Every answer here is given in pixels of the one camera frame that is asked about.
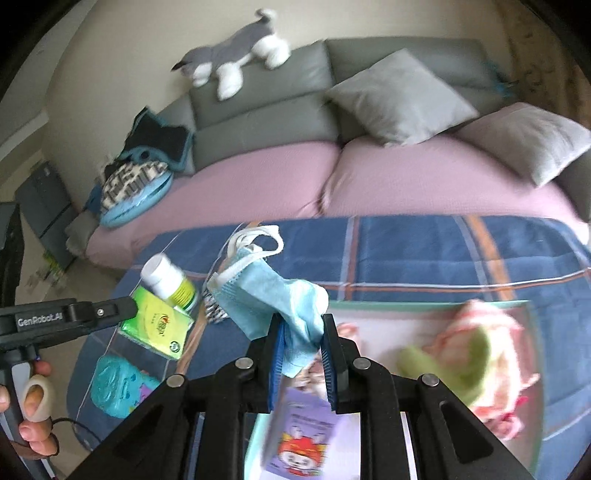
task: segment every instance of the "blue plaid blanket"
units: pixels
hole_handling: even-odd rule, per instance
[[[276,222],[285,250],[268,259],[285,278],[322,285],[332,300],[464,302],[530,300],[544,349],[544,434],[537,478],[568,476],[591,440],[591,253],[564,224],[508,216],[387,216]],[[125,274],[114,297],[139,284],[139,271],[165,251],[200,288],[242,226],[165,233]],[[264,248],[273,240],[259,238]],[[230,320],[209,325],[189,366],[197,378],[246,352]],[[97,360],[116,352],[164,379],[175,365],[118,335],[91,335],[67,394],[72,417],[104,438],[119,423],[89,398]],[[94,446],[79,431],[80,440]]]

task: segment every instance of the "white wall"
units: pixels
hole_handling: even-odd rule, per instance
[[[81,0],[76,4],[42,37],[22,64],[0,100],[0,144],[41,112],[61,55],[95,3]]]
[[[44,154],[80,206],[107,155],[123,147],[135,114],[162,109],[189,88],[170,72],[190,48],[216,43],[279,13],[293,46],[320,38],[424,35],[478,38],[506,71],[509,48],[493,0],[99,0],[66,50],[47,96]]]

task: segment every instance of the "green tissue pack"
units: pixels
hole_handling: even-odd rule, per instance
[[[138,314],[122,322],[119,333],[162,356],[180,359],[193,319],[143,287],[136,288],[132,298]]]

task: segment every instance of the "white pill bottle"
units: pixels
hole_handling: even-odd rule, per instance
[[[165,254],[156,254],[142,268],[140,277],[157,297],[191,313],[199,295],[183,270],[174,265]]]

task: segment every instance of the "purple box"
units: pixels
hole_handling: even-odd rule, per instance
[[[265,470],[292,480],[321,478],[338,416],[327,401],[295,388],[286,389],[281,413],[280,439]]]

